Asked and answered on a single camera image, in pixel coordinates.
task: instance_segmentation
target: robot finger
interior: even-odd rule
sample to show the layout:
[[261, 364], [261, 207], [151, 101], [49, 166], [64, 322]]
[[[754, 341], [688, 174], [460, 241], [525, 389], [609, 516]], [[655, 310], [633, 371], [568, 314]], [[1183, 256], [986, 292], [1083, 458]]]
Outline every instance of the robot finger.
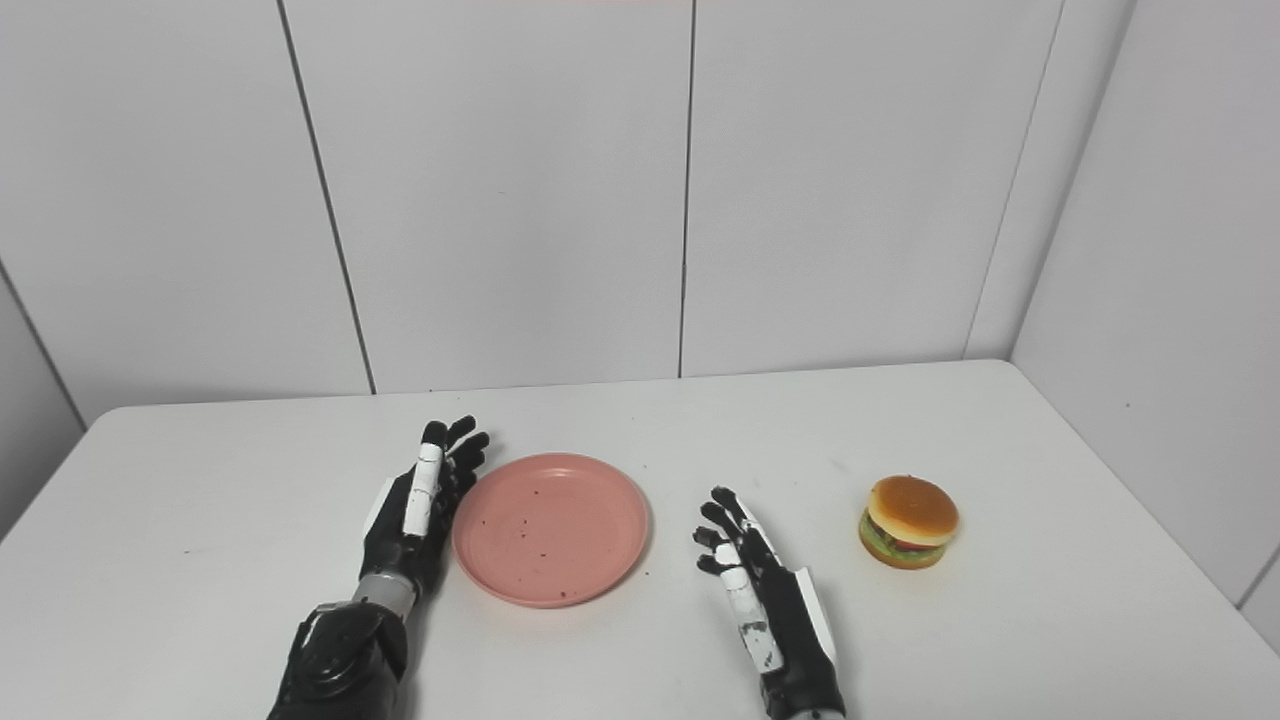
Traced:
[[742, 530], [739, 529], [737, 524], [728, 516], [728, 512], [723, 507], [716, 505], [714, 502], [704, 502], [701, 506], [703, 518], [707, 518], [712, 523], [719, 525], [728, 539], [737, 544], [742, 538]]
[[454, 459], [454, 464], [461, 465], [462, 464], [460, 461], [461, 457], [475, 455], [476, 452], [484, 450], [485, 447], [489, 447], [489, 433], [476, 433], [468, 437], [467, 439], [462, 441], [462, 445], [458, 445], [457, 447], [451, 450], [449, 457]]
[[694, 530], [694, 542], [708, 550], [716, 550], [717, 546], [728, 541], [724, 539], [724, 536], [717, 533], [710, 528], [698, 528], [696, 530]]
[[453, 443], [471, 434], [476, 429], [476, 419], [471, 415], [461, 418], [458, 421], [449, 425], [449, 433], [445, 441], [445, 447], [453, 447]]
[[483, 450], [467, 450], [465, 454], [451, 455], [449, 461], [453, 462], [456, 470], [470, 471], [475, 470], [480, 465], [484, 465], [484, 451]]
[[773, 543], [769, 542], [769, 536], [764, 533], [764, 527], [760, 525], [760, 521], [755, 519], [755, 515], [751, 512], [751, 509], [748, 507], [746, 503], [737, 497], [737, 493], [728, 489], [727, 487], [721, 486], [712, 489], [712, 498], [714, 498], [716, 502], [721, 503], [724, 507], [724, 510], [728, 511], [730, 516], [733, 518], [733, 523], [742, 530], [742, 536], [745, 539], [750, 539], [753, 536], [758, 538], [758, 541], [753, 541], [751, 544], [756, 546], [755, 555], [760, 560], [764, 559], [759, 548], [759, 546], [763, 544], [764, 546], [763, 551], [767, 552], [768, 556], [772, 556], [772, 561], [778, 565], [782, 564], [782, 560], [778, 557], [777, 551], [773, 550]]
[[698, 568], [703, 571], [718, 570], [721, 583], [728, 594], [730, 605], [733, 607], [733, 620], [737, 623], [737, 634], [742, 638], [742, 646], [755, 671], [760, 675], [773, 673], [783, 666], [782, 651], [778, 648], [777, 638], [769, 625], [769, 616], [764, 611], [764, 603], [755, 592], [750, 575], [733, 548], [732, 543], [724, 542], [716, 547], [714, 556], [701, 556], [698, 559]]
[[406, 536], [426, 534], [431, 505], [435, 502], [435, 495], [440, 492], [440, 468], [444, 462], [447, 434], [448, 428], [439, 420], [431, 420], [422, 430], [417, 464], [413, 465], [412, 483], [404, 506], [402, 529]]

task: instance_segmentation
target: robotic hand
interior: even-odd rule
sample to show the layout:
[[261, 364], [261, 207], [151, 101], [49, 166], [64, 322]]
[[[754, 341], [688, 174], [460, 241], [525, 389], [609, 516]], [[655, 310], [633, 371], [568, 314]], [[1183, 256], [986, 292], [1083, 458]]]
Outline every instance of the robotic hand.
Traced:
[[453, 515], [484, 464], [489, 436], [475, 428], [470, 415], [426, 425], [417, 462], [384, 488], [355, 596], [298, 626], [268, 720], [390, 717], [408, 661], [404, 618], [435, 593]]
[[694, 541], [712, 551], [698, 559], [719, 575], [733, 606], [742, 644], [760, 674], [772, 720], [844, 720], [836, 684], [836, 647], [809, 569], [787, 570], [760, 523], [733, 491], [717, 487], [703, 518], [723, 530], [698, 528]]

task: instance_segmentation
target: toy hamburger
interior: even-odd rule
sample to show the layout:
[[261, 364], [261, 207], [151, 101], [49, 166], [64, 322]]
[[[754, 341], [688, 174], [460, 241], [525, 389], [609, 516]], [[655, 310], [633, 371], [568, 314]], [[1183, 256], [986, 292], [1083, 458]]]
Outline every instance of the toy hamburger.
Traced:
[[942, 560], [959, 524], [960, 512], [942, 488], [893, 475], [872, 488], [858, 536], [881, 562], [919, 570]]

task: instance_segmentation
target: white table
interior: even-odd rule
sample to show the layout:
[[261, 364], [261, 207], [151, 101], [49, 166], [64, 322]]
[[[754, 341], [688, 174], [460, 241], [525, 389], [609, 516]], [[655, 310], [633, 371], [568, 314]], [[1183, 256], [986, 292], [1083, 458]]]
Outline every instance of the white table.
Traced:
[[[355, 587], [383, 479], [425, 420], [466, 413], [497, 437], [490, 466], [562, 450], [622, 469], [653, 541], [567, 610], [451, 571], [411, 626], [412, 717], [762, 716], [719, 583], [694, 569], [717, 483], [813, 568], [860, 720], [1280, 717], [1280, 659], [996, 361], [118, 410], [0, 543], [0, 714], [265, 716], [297, 623]], [[893, 473], [960, 506], [931, 570], [858, 543]]]

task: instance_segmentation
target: robotic wrist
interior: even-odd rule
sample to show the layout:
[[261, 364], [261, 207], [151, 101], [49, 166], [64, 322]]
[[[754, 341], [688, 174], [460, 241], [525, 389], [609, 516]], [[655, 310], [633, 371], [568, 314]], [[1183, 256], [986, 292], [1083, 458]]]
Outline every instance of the robotic wrist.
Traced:
[[298, 626], [268, 720], [385, 720], [407, 659], [404, 624], [392, 611], [323, 605]]

